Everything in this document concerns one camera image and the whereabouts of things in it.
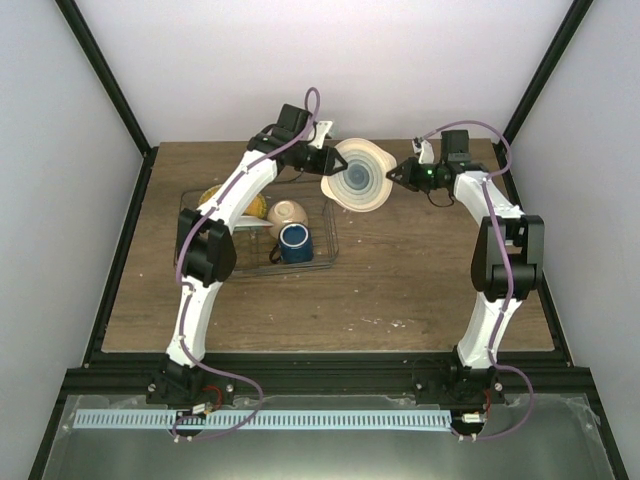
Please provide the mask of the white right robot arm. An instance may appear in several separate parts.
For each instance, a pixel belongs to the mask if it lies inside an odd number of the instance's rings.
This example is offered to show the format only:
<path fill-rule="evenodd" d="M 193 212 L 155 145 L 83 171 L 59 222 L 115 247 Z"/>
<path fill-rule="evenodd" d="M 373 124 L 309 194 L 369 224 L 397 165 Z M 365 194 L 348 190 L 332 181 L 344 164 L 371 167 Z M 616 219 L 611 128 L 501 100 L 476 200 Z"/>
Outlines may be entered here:
<path fill-rule="evenodd" d="M 439 158 L 425 138 L 415 138 L 413 150 L 414 155 L 386 177 L 426 195 L 445 190 L 478 225 L 470 268 L 477 295 L 467 330 L 456 347 L 464 367 L 444 378 L 447 396 L 465 403 L 480 390 L 479 377 L 471 369 L 496 365 L 509 321 L 541 283 L 545 224 L 502 193 L 494 182 L 495 172 L 471 159 L 467 131 L 442 131 Z"/>

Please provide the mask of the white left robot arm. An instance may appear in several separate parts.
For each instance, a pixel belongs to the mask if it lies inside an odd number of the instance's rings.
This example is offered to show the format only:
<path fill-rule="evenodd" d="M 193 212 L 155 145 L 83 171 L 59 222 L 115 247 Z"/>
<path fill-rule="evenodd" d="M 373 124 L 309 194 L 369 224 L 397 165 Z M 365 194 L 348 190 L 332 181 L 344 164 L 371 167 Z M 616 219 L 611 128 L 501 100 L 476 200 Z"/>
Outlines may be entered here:
<path fill-rule="evenodd" d="M 285 104 L 276 123 L 252 137 L 238 166 L 219 190 L 195 210 L 179 215 L 176 282 L 181 300 L 166 354 L 193 368 L 204 358 L 205 336 L 215 298 L 233 273 L 233 232 L 261 191 L 289 166 L 301 173 L 332 176 L 347 169 L 337 150 L 325 144 L 334 122 Z"/>

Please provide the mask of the red and teal plate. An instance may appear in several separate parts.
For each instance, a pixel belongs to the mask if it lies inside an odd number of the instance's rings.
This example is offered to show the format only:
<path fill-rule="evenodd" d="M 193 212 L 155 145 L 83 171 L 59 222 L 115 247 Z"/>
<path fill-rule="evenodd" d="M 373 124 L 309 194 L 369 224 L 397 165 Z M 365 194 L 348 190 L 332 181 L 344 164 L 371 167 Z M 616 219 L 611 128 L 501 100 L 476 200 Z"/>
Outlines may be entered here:
<path fill-rule="evenodd" d="M 274 224 L 266 219 L 258 218 L 251 215 L 241 215 L 234 226 L 234 231 L 244 231 L 251 229 L 269 230 L 273 226 Z"/>

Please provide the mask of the translucent plastic lid plate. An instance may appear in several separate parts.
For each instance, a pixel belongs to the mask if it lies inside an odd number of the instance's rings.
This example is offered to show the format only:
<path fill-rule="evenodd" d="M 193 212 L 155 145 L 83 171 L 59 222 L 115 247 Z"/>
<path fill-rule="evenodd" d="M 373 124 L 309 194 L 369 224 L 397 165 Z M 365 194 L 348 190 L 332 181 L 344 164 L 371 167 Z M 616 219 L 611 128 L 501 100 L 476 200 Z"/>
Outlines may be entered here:
<path fill-rule="evenodd" d="M 323 195 L 356 213 L 380 208 L 392 192 L 393 183 L 387 178 L 387 173 L 397 166 L 395 157 L 361 138 L 343 140 L 336 149 L 348 168 L 322 178 Z"/>

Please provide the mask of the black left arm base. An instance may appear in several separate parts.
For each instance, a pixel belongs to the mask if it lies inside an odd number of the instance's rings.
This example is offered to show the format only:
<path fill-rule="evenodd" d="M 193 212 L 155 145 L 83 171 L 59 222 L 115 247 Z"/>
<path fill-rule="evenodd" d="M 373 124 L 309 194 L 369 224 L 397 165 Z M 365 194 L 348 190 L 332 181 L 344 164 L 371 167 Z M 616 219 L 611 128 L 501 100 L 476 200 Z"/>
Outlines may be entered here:
<path fill-rule="evenodd" d="M 147 392 L 150 404 L 187 407 L 211 402 L 230 404 L 236 381 L 213 374 L 200 367 L 181 365 L 164 355 L 152 372 Z"/>

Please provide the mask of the black wire dish rack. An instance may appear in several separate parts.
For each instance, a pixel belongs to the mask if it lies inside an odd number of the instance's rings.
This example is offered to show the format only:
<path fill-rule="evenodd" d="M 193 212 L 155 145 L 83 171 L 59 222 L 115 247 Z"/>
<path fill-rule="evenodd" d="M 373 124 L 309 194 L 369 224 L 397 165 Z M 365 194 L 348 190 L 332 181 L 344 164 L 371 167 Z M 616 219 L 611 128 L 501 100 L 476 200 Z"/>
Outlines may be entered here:
<path fill-rule="evenodd" d="M 268 185 L 260 194 L 267 201 L 268 211 L 278 201 L 294 200 L 306 211 L 307 227 L 313 239 L 314 257 L 299 264 L 272 264 L 269 254 L 276 245 L 267 229 L 234 231 L 237 262 L 233 278 L 284 275 L 290 271 L 326 269 L 338 256 L 338 236 L 333 203 L 320 192 L 318 181 L 278 182 Z"/>

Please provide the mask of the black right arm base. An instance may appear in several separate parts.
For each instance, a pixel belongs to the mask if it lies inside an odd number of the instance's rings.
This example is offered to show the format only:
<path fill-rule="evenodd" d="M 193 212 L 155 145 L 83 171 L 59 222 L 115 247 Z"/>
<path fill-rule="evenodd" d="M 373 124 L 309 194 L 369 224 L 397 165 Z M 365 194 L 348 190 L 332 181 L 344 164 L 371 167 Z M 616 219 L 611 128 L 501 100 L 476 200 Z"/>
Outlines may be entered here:
<path fill-rule="evenodd" d="M 466 405 L 485 403 L 497 376 L 495 367 L 471 368 L 460 363 L 419 358 L 411 368 L 415 396 L 426 403 Z"/>

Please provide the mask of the dark blue ceramic mug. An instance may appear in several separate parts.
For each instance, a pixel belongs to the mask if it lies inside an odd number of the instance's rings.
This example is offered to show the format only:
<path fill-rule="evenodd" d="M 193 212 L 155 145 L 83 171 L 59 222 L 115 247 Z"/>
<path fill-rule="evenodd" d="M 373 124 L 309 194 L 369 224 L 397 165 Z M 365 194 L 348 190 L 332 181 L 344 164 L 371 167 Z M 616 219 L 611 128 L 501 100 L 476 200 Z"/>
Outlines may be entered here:
<path fill-rule="evenodd" d="M 299 264 L 310 262 L 313 257 L 313 239 L 309 228 L 303 223 L 290 223 L 280 230 L 269 261 L 272 264 Z"/>

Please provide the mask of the yellow woven pattern plate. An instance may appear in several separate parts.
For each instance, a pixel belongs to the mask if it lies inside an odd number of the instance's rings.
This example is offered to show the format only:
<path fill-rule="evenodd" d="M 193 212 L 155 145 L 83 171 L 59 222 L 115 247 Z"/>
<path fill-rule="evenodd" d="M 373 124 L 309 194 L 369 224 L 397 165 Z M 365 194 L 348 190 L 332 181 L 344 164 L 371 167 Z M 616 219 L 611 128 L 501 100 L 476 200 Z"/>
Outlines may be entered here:
<path fill-rule="evenodd" d="M 198 205 L 201 206 L 209 201 L 214 196 L 214 194 L 221 189 L 221 187 L 221 184 L 217 184 L 205 190 L 199 197 Z M 264 219 L 267 216 L 267 211 L 268 205 L 266 198 L 262 194 L 257 194 L 251 201 L 249 206 L 245 209 L 244 215 Z"/>

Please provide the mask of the beige ceramic bowl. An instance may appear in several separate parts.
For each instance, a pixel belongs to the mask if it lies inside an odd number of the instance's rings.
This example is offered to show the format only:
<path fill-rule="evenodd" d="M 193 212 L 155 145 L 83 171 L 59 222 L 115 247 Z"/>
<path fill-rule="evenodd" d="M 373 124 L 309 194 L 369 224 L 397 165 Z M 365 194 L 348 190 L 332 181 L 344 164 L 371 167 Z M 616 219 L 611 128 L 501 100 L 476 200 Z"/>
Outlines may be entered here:
<path fill-rule="evenodd" d="M 283 227 L 292 223 L 309 224 L 305 209 L 294 200 L 281 200 L 276 202 L 268 211 L 267 220 L 272 224 L 269 234 L 277 240 Z"/>

